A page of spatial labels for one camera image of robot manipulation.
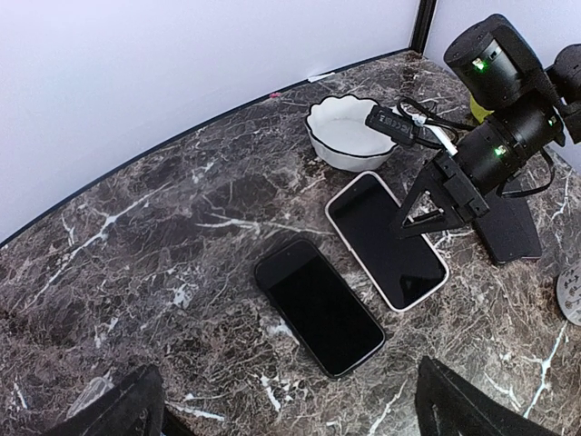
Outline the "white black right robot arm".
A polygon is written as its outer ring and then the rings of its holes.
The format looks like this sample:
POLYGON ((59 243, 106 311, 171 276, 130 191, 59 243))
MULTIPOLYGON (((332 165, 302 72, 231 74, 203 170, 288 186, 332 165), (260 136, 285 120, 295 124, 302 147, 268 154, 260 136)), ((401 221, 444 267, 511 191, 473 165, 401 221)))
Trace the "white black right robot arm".
POLYGON ((490 192, 522 198, 547 189, 509 191, 506 185, 535 154, 567 138, 580 142, 580 46, 565 47, 544 67, 500 14, 472 25, 444 54, 447 66, 490 114, 457 150, 443 150, 419 171, 390 227, 398 237, 462 227, 488 213, 490 192))

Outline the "clear magsafe phone case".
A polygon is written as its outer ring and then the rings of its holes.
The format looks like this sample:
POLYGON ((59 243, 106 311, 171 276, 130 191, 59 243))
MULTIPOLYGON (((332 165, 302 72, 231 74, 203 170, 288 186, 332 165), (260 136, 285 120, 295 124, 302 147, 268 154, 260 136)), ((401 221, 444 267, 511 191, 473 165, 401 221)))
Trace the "clear magsafe phone case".
POLYGON ((73 402, 66 413, 66 419, 69 420, 80 411, 89 407, 92 403, 100 399, 105 393, 113 388, 113 383, 104 377, 95 377, 89 381, 84 390, 73 402))

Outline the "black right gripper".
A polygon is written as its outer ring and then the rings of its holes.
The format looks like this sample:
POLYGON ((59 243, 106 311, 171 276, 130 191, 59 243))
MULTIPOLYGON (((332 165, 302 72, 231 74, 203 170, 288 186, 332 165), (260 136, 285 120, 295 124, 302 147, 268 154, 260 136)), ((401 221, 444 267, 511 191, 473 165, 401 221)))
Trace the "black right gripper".
POLYGON ((438 152, 420 171, 389 228, 398 238, 463 227, 489 205, 458 163, 438 152))

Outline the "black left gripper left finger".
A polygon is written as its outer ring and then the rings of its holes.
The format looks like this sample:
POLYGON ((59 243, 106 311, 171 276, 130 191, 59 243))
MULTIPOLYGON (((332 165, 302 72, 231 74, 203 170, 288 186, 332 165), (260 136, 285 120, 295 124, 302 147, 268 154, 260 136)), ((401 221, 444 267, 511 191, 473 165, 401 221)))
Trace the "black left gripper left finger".
POLYGON ((46 434, 159 435, 162 423, 162 376, 150 364, 131 372, 98 400, 46 434))

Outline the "white phone dark screen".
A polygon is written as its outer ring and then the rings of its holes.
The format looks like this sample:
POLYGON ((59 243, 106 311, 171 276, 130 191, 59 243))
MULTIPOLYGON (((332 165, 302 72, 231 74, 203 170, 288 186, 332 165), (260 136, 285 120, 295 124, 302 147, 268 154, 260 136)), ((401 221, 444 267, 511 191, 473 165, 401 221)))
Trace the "white phone dark screen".
POLYGON ((399 239, 390 228, 399 202, 374 172, 358 174, 334 195, 325 214, 340 239, 394 312, 405 312, 439 290, 449 268, 423 236, 399 239))

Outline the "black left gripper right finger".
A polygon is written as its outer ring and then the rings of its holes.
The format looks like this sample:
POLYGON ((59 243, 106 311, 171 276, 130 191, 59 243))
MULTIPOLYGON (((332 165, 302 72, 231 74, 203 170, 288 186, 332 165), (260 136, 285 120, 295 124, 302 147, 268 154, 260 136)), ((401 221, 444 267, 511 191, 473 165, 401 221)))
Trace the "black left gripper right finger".
POLYGON ((415 409, 422 435, 551 435, 553 432, 490 399, 444 363, 424 356, 415 409))

